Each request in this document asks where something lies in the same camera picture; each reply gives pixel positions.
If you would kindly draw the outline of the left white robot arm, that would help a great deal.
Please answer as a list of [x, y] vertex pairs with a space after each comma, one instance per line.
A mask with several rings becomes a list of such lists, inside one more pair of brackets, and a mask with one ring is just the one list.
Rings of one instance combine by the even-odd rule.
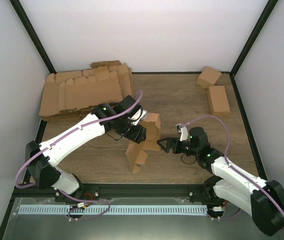
[[59, 168], [70, 153], [85, 143], [109, 131], [136, 144], [146, 140], [147, 130], [139, 124], [147, 117], [138, 100], [131, 95], [120, 102], [101, 103], [79, 123], [41, 143], [31, 141], [26, 145], [27, 170], [39, 189], [55, 188], [66, 193], [73, 202], [84, 196], [80, 180]]

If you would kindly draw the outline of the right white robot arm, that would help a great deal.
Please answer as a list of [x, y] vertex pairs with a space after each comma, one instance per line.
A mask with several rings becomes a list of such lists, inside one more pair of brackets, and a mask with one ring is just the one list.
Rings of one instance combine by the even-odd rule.
[[176, 127], [179, 138], [162, 138], [157, 144], [166, 153], [193, 156], [201, 168], [213, 174], [205, 182], [207, 200], [231, 202], [250, 215], [267, 236], [284, 230], [284, 188], [278, 181], [254, 176], [232, 163], [224, 153], [211, 147], [203, 128]]

